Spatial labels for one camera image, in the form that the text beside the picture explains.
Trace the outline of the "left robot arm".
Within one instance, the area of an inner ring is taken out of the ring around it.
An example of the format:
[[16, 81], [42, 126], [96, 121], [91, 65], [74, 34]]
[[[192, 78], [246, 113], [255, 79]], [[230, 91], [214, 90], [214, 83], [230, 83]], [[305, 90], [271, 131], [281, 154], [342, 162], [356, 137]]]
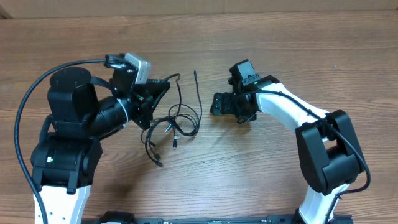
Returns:
[[153, 111], [169, 90], [168, 80], [136, 82], [135, 70], [116, 70], [110, 81], [82, 67], [67, 67], [50, 77], [51, 114], [44, 121], [31, 155], [32, 179], [44, 208], [35, 222], [80, 223], [103, 153], [101, 140], [130, 121], [147, 130]]

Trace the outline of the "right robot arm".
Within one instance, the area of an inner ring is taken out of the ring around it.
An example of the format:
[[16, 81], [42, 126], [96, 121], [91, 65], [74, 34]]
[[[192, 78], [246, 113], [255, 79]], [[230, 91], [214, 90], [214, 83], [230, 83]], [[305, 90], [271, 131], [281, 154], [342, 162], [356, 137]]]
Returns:
[[303, 203], [291, 215], [268, 215], [265, 223], [352, 223], [336, 215], [341, 196], [367, 189], [371, 175], [351, 119], [343, 110], [329, 112], [292, 94], [272, 75], [260, 77], [249, 60], [233, 65], [231, 93], [215, 93], [211, 113], [233, 115], [239, 124], [269, 114], [294, 132], [300, 168], [308, 184]]

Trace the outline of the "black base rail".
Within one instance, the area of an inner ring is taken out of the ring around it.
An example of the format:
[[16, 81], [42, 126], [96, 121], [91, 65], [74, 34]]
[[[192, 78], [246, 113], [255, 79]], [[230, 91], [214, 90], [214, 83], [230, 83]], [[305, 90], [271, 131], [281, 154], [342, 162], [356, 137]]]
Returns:
[[133, 213], [106, 212], [100, 218], [82, 219], [81, 224], [92, 223], [136, 223], [136, 224], [294, 224], [305, 223], [298, 212], [288, 215], [268, 215], [266, 217], [246, 218], [136, 218]]

